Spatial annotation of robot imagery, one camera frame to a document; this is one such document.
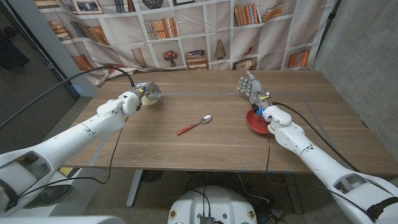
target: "bookshelf backdrop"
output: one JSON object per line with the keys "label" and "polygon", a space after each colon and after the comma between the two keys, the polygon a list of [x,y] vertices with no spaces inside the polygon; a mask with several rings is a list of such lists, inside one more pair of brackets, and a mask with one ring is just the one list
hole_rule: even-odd
{"label": "bookshelf backdrop", "polygon": [[[311,69],[335,3],[34,1],[79,69],[113,64],[141,70]],[[95,71],[90,81],[104,75]]]}

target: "red bowl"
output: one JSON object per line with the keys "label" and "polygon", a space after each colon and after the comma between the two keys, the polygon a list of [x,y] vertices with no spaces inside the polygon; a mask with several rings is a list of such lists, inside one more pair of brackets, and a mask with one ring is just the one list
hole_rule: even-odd
{"label": "red bowl", "polygon": [[270,134],[268,129],[266,130],[264,128],[264,124],[268,126],[269,122],[264,121],[264,124],[261,121],[261,117],[258,116],[257,113],[253,113],[253,109],[250,109],[246,113],[246,122],[248,122],[248,125],[250,126],[251,129],[253,129],[254,132],[258,134]]}

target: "concrete wall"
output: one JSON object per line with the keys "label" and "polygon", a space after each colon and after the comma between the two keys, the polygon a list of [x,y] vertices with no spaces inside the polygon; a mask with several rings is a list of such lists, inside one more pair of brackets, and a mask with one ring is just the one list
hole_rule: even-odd
{"label": "concrete wall", "polygon": [[342,1],[312,69],[398,161],[397,9],[396,0]]}

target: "robotic arm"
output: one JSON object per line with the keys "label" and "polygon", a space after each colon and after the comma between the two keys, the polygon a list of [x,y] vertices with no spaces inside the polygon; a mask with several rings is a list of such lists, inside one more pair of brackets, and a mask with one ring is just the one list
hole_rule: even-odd
{"label": "robotic arm", "polygon": [[0,155],[0,217],[7,217],[35,199],[61,166],[96,138],[124,126],[123,116],[132,116],[141,106],[161,99],[154,82],[142,82],[109,100],[97,109],[97,115],[42,142]]}
{"label": "robotic arm", "polygon": [[351,202],[332,194],[336,203],[353,223],[396,223],[398,219],[398,188],[390,182],[347,169],[309,140],[304,130],[292,117],[272,105],[269,92],[263,94],[260,83],[250,71],[241,78],[237,89],[249,97],[252,107],[270,122],[268,130],[276,141],[293,152],[322,181],[327,189]]}

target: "wooden tabletop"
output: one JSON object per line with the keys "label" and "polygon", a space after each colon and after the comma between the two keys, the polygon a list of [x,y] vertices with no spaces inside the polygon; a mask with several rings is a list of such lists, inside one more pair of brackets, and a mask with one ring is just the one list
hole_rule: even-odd
{"label": "wooden tabletop", "polygon": [[[398,174],[398,163],[320,72],[253,71],[253,74],[263,89],[270,91],[272,101],[285,103],[302,113],[361,172]],[[252,131],[245,120],[251,104],[236,90],[240,77],[246,77],[246,72],[187,70],[134,75],[135,82],[150,80],[158,84],[162,100],[142,107],[129,117],[121,132],[96,139],[66,166],[108,167],[117,143],[113,167],[265,171],[267,139]],[[96,114],[99,105],[129,89],[126,78],[106,82],[74,125]],[[300,117],[280,108],[292,115],[311,141],[340,161]],[[213,117],[210,123],[176,135],[207,114]],[[270,142],[270,171],[310,172],[299,157],[279,146],[274,138]]]}

